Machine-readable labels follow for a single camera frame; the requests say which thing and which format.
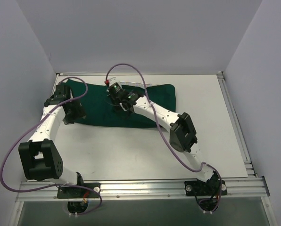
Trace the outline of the dark green surgical cloth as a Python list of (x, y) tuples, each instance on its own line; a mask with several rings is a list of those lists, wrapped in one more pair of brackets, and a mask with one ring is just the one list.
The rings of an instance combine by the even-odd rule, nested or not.
[[(116, 110), (107, 96), (107, 87), (95, 84), (87, 84), (88, 92), (80, 99), (85, 110), (86, 117), (75, 120), (76, 123), (120, 128), (155, 128), (156, 123), (145, 116), (126, 113), (122, 109)], [(172, 84), (163, 84), (147, 87), (150, 100), (158, 105), (175, 112), (176, 95)]]

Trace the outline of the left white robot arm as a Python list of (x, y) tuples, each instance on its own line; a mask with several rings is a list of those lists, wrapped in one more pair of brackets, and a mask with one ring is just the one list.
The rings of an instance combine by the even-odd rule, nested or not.
[(68, 185), (73, 197), (84, 194), (85, 186), (79, 172), (67, 169), (54, 141), (61, 123), (73, 124), (86, 116), (78, 100), (70, 101), (72, 95), (54, 94), (44, 103), (41, 124), (37, 126), (28, 142), (18, 147), (25, 177), (28, 180), (50, 181)]

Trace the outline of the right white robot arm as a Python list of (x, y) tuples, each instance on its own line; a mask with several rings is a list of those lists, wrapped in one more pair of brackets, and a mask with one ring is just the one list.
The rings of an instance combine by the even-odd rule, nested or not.
[(205, 161), (198, 145), (196, 129), (187, 113), (172, 112), (151, 101), (147, 95), (134, 92), (110, 93), (107, 96), (124, 111), (142, 115), (156, 123), (161, 138), (173, 156), (184, 168), (195, 173), (202, 193), (212, 193), (216, 182), (222, 182), (220, 173)]

